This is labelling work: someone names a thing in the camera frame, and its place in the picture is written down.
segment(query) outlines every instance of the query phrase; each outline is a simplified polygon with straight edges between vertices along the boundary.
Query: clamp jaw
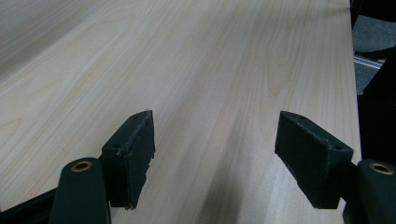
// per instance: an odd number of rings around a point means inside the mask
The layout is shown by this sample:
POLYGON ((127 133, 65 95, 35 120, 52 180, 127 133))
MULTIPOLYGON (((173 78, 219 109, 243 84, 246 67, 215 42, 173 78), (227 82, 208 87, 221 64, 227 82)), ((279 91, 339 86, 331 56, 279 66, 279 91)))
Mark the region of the clamp jaw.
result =
POLYGON ((382 161, 351 162, 353 149, 303 116, 282 111, 275 153, 309 202, 336 209, 345 223, 396 223, 396 168, 382 161))

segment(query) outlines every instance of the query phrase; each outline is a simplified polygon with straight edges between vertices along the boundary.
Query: gray floor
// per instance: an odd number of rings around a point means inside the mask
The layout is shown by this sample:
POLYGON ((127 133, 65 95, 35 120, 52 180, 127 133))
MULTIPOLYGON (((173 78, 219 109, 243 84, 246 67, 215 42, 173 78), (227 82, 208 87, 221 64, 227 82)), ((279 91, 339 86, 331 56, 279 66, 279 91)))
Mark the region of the gray floor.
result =
MULTIPOLYGON (((352 33, 355 51, 374 51, 396 45, 396 22, 359 16, 352 33)), ((355 63, 357 93, 362 94, 377 69, 355 63)))

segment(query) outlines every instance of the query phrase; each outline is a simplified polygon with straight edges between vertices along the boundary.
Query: light wood surface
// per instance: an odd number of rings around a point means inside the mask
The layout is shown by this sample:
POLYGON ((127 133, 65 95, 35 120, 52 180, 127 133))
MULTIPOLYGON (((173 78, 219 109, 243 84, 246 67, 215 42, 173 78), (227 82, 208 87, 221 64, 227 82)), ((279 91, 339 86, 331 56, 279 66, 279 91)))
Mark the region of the light wood surface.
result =
POLYGON ((0 2, 0 205, 153 110, 157 152, 113 223, 342 223, 274 153, 280 110, 357 149, 348 0, 0 2))

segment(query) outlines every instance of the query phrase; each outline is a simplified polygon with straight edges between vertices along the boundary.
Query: wooden board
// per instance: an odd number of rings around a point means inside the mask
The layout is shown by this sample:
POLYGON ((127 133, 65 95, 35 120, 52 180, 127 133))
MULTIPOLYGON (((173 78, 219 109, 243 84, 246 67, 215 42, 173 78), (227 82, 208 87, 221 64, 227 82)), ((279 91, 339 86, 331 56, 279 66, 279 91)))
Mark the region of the wooden board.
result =
POLYGON ((0 3, 0 205, 57 186, 153 110, 157 153, 113 223, 342 223, 274 153, 280 110, 357 149, 347 0, 0 3))

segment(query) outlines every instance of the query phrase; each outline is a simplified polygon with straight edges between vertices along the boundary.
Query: screw hole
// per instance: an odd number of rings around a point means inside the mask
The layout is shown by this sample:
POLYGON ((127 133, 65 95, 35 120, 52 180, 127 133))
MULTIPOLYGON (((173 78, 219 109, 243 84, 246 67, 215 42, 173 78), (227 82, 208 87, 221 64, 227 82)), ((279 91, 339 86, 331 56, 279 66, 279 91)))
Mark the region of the screw hole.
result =
POLYGON ((372 168, 373 170, 379 172, 380 174, 383 175, 393 175, 394 172, 393 170, 391 170, 390 168, 388 168, 388 166, 382 165, 382 164, 378 164, 378 163, 371 163, 370 164, 370 168, 372 168))
POLYGON ((90 161, 80 161, 72 166, 73 172, 81 172, 90 169, 92 166, 92 162, 90 161))

